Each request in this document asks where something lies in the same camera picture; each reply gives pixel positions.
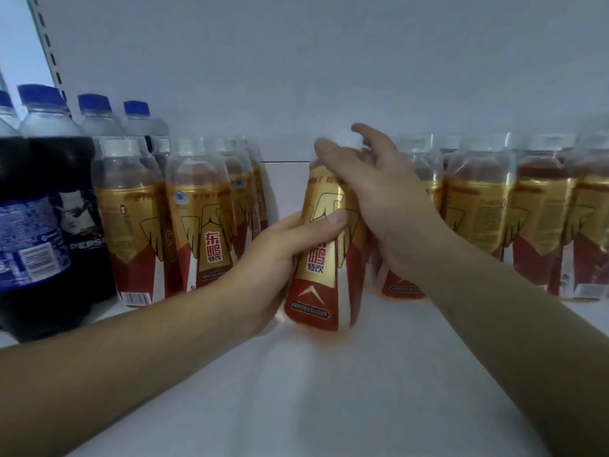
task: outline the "bottle label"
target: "bottle label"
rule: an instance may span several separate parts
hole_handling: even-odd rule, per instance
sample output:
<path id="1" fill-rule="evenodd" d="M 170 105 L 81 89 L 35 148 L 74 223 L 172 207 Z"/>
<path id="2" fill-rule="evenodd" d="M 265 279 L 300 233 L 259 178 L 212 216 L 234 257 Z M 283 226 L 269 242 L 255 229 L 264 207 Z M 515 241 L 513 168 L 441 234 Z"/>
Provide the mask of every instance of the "bottle label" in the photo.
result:
<path id="1" fill-rule="evenodd" d="M 49 200 L 62 229 L 63 240 L 70 251 L 86 251 L 105 246 L 93 189 L 57 192 L 50 195 Z"/>
<path id="2" fill-rule="evenodd" d="M 256 184 L 248 173 L 230 177 L 236 236 L 232 239 L 237 258 L 248 251 L 252 241 L 260 234 L 258 208 L 255 208 Z"/>
<path id="3" fill-rule="evenodd" d="M 47 197 L 0 204 L 0 289 L 35 284 L 69 267 Z"/>
<path id="4" fill-rule="evenodd" d="M 168 194 L 184 290 L 206 286 L 237 260 L 230 185 L 172 186 Z"/>
<path id="5" fill-rule="evenodd" d="M 533 284 L 547 286 L 561 237 L 575 179 L 521 179 L 510 198 L 504 261 Z"/>
<path id="6" fill-rule="evenodd" d="M 512 187 L 446 178 L 446 224 L 471 244 L 499 258 Z"/>
<path id="7" fill-rule="evenodd" d="M 173 270 L 178 260 L 167 255 L 171 245 L 175 250 L 175 241 L 163 211 L 164 189 L 97 189 L 95 194 L 121 299 L 129 306 L 146 306 L 171 296 L 166 266 Z M 172 281 L 181 286 L 180 275 Z"/>
<path id="8" fill-rule="evenodd" d="M 351 188 L 323 166 L 311 170 L 303 223 L 339 208 L 346 209 L 346 228 L 333 241 L 300 254 L 285 300 L 292 320 L 331 331 L 345 330 L 357 319 L 369 232 Z"/>
<path id="9" fill-rule="evenodd" d="M 256 199 L 258 200 L 260 230 L 263 231 L 269 227 L 269 217 L 267 216 L 266 201 L 264 200 L 263 175 L 260 167 L 254 168 L 254 181 L 256 183 Z"/>
<path id="10" fill-rule="evenodd" d="M 442 206 L 442 182 L 424 182 L 425 190 L 437 211 Z M 375 274 L 377 291 L 391 298 L 405 300 L 420 300 L 425 294 L 415 284 L 394 274 L 387 263 L 383 261 L 377 248 L 373 249 L 372 265 Z"/>
<path id="11" fill-rule="evenodd" d="M 573 191 L 565 224 L 561 296 L 609 296 L 609 178 L 587 176 Z"/>

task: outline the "white back panel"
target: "white back panel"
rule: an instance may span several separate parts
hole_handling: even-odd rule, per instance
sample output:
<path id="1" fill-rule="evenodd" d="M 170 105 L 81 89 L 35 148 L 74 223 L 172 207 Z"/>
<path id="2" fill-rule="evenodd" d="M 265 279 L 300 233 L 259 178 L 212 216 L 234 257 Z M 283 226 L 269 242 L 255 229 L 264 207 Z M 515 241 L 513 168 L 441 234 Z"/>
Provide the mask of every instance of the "white back panel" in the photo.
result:
<path id="1" fill-rule="evenodd" d="M 143 99 L 173 134 L 267 161 L 365 121 L 571 131 L 609 114 L 606 0 L 38 0 L 76 95 Z"/>

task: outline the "person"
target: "person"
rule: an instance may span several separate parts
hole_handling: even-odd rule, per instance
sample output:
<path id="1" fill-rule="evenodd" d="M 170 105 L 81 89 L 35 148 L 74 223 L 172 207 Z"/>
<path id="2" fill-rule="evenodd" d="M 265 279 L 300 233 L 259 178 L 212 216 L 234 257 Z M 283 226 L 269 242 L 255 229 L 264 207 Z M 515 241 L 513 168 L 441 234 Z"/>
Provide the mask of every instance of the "person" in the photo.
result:
<path id="1" fill-rule="evenodd" d="M 326 139 L 316 153 L 354 189 L 390 268 L 422 288 L 553 453 L 609 455 L 609 338 L 447 228 L 387 135 L 352 129 L 374 164 Z M 63 454 L 255 336 L 281 304 L 293 256 L 345 225 L 343 210 L 307 225 L 291 215 L 205 288 L 0 350 L 0 450 Z"/>

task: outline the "barcode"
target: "barcode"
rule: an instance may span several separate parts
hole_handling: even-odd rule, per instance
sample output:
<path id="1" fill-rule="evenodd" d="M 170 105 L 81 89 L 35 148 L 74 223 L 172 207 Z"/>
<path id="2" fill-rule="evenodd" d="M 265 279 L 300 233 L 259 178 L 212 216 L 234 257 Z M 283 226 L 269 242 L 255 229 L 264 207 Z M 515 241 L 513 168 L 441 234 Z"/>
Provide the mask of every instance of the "barcode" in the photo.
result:
<path id="1" fill-rule="evenodd" d="M 601 284 L 579 284 L 575 290 L 575 298 L 601 299 L 607 291 L 606 285 Z"/>
<path id="2" fill-rule="evenodd" d="M 49 242 L 20 250 L 19 256 L 32 282 L 38 282 L 55 276 L 61 271 L 53 251 L 53 246 Z"/>
<path id="3" fill-rule="evenodd" d="M 136 292 L 121 292 L 121 297 L 126 302 L 128 307 L 146 307 L 151 305 L 150 296 L 148 294 L 139 294 Z"/>

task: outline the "finger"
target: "finger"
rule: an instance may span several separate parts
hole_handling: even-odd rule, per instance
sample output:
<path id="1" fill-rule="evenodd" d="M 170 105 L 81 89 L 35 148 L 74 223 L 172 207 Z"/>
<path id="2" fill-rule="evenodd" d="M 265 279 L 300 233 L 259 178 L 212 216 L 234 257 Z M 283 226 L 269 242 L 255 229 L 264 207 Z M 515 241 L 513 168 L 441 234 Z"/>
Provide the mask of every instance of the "finger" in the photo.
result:
<path id="1" fill-rule="evenodd" d="M 267 230 L 270 231 L 284 231 L 286 229 L 292 229 L 296 226 L 301 225 L 301 216 L 302 212 L 297 211 L 293 214 L 286 216 L 285 218 L 279 220 L 277 223 L 270 225 Z"/>
<path id="2" fill-rule="evenodd" d="M 284 231 L 281 237 L 282 248 L 290 255 L 295 255 L 308 248 L 334 240 L 345 228 L 346 221 L 346 210 L 340 208 L 328 216 Z"/>
<path id="3" fill-rule="evenodd" d="M 372 149 L 380 161 L 392 158 L 398 153 L 393 141 L 382 131 L 372 128 L 365 123 L 354 123 L 351 130 L 363 136 L 363 141 Z"/>
<path id="4" fill-rule="evenodd" d="M 340 147 L 329 139 L 317 139 L 315 152 L 330 171 L 345 180 L 356 194 L 360 194 L 370 178 L 377 175 L 377 171 L 366 162 L 357 157 L 353 149 Z"/>

